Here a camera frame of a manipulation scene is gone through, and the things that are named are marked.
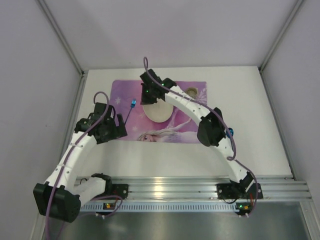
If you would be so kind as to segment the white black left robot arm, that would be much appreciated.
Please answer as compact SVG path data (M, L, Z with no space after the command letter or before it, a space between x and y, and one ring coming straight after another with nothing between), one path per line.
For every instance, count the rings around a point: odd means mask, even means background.
M93 199L126 199L128 184L113 183L104 173L93 173L76 185L86 161L92 159L91 150L125 136L122 114L116 113L112 105L95 103L93 112L76 123L71 142L55 170L44 183L35 185L33 195L39 214L71 223L81 207Z

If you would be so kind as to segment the aluminium corner frame post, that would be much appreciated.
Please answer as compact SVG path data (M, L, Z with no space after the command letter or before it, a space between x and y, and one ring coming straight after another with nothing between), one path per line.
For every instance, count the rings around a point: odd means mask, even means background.
M53 32L55 33L56 37L58 38L60 44L62 45L64 51L66 52L67 56L71 60L73 66L75 67L76 71L79 73L80 76L85 74L85 71L81 67L79 61L77 60L74 51L72 50L70 44L67 41L62 29L60 28L56 18L54 17L52 11L50 10L47 2L45 0L35 0L38 4L40 10L43 12L45 18L49 22Z
M259 73L262 74L265 68L268 66L270 60L272 59L273 55L276 53L278 47L280 46L281 42L283 41L283 38L287 34L288 30L290 29L291 25L295 21L295 18L297 17L299 11L303 8L305 4L305 0L296 0L294 2L293 7L289 11L287 17L285 18L284 23L282 24L279 32L276 34L276 37L274 41L272 42L272 45L268 49L265 57L262 60L262 63L258 67Z

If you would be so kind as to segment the speckled white small cup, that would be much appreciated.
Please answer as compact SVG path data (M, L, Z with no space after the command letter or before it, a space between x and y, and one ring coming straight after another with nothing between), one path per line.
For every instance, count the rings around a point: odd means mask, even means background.
M186 90L185 90L185 93L187 95L189 95L191 98L193 99L197 99L198 96L199 96L199 91L196 87L188 87Z

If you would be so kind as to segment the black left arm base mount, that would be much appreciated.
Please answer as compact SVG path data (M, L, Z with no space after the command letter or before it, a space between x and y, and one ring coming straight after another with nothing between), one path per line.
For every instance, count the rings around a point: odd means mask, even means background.
M79 196L82 204L100 199L118 199L124 200L128 197L129 185L113 183L110 176L94 175L86 181L80 181L80 184L74 186L73 194Z

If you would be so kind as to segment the cream round plate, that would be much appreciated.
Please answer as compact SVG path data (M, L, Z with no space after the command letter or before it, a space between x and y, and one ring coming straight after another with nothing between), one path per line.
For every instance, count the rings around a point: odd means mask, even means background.
M145 115L155 123L164 123L173 114L174 106L159 99L157 103L142 106Z

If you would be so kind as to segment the aluminium corner frame post right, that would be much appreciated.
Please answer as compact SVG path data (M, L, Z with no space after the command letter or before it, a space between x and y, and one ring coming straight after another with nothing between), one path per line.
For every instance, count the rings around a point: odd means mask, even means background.
M276 37L274 41L272 42L272 45L268 49L265 57L262 60L262 63L258 67L259 73L262 74L265 68L268 66L270 60L272 59L273 55L276 53L278 47L280 46L281 42L283 41L283 38L287 34L288 30L290 29L291 25L295 21L295 18L297 17L299 11L303 8L305 4L305 0L296 0L294 2L293 7L289 11L287 17L285 18L284 23L282 24L279 32L276 34Z

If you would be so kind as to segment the aluminium corner frame post left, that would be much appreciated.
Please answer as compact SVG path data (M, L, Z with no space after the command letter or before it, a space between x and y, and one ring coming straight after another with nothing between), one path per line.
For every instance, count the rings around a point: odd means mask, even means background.
M60 44L62 45L64 51L66 52L67 56L71 60L73 66L75 67L76 71L79 73L80 76L85 74L85 71L81 67L79 61L77 60L74 51L72 50L70 44L67 41L62 29L60 28L56 18L54 17L52 11L50 10L47 2L45 0L35 0L38 4L40 10L43 12L45 18L49 22L53 32L55 33L56 37L58 38Z

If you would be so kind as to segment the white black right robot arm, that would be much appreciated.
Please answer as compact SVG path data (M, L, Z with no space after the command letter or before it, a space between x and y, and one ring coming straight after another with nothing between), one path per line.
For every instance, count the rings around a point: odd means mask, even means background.
M220 154L220 161L226 168L235 191L247 193L252 186L258 188L258 181L252 171L236 160L235 140L223 120L219 108L211 109L185 93L177 83L169 78L162 80L153 69L140 75L142 80L141 103L150 105L158 100L178 108L198 126L199 142Z

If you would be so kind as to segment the aluminium rail front frame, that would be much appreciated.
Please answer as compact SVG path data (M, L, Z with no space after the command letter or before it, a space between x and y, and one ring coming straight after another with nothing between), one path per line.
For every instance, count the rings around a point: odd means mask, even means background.
M231 183L215 159L92 157L75 184L94 173L110 176L114 184L128 184L125 200L131 202L223 202L218 199L216 185Z

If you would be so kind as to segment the blue metal spoon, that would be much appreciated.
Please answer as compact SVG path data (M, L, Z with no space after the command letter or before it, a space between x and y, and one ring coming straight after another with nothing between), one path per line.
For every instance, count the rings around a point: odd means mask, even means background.
M234 129L229 127L228 130L225 131L226 136L230 139L231 137L234 136Z

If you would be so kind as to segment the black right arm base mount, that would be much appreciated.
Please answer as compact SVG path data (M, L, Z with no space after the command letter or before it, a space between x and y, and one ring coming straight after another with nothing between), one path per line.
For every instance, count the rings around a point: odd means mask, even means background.
M261 185L258 184L257 187L255 183L247 191L239 190L232 183L219 183L216 185L216 190L219 200L260 200L264 198Z

